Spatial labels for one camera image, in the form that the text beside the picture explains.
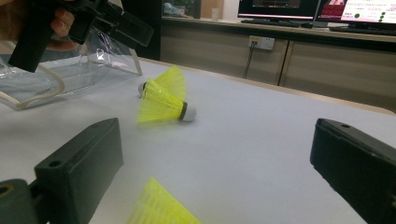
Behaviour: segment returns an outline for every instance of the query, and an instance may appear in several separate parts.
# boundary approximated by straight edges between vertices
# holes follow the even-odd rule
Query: black cable
[[[251,62],[251,57],[253,56],[253,50],[254,47],[256,46],[257,42],[256,41],[252,41],[251,45],[250,45],[250,51],[249,51],[249,55],[247,58],[247,67],[245,68],[245,74],[242,78],[247,78],[248,77],[248,69],[250,67],[250,62]]]

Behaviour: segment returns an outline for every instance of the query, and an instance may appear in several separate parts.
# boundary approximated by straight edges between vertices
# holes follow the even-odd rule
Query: white table
[[[202,223],[365,223],[310,164],[315,123],[342,121],[396,147],[396,116],[185,70],[196,120],[139,125],[138,85],[168,68],[141,65],[142,77],[74,99],[24,111],[0,105],[0,180],[30,183],[51,152],[119,118],[125,164],[92,223],[126,223],[151,176]]]

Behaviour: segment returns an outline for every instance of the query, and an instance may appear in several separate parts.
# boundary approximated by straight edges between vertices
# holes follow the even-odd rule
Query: shuttlecock
[[[160,76],[156,77],[154,81],[174,94],[178,99],[182,101],[186,99],[186,80],[184,79],[184,75],[178,67],[170,67]],[[143,94],[143,89],[145,89],[146,83],[147,82],[144,82],[139,85],[138,90],[140,95]]]
[[[196,108],[178,99],[153,79],[149,79],[143,90],[137,121],[180,119],[193,121]]]
[[[154,178],[151,178],[140,194],[128,224],[200,224],[180,202],[178,202]]]

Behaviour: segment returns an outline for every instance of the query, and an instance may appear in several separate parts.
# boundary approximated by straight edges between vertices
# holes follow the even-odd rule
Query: white cup
[[[212,7],[212,21],[218,21],[218,20],[219,20],[219,8]]]

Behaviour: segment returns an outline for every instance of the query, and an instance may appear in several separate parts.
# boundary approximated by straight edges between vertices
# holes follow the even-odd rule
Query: monitor screen
[[[322,0],[316,21],[396,24],[396,1]]]
[[[318,0],[239,0],[238,17],[270,21],[312,21]]]

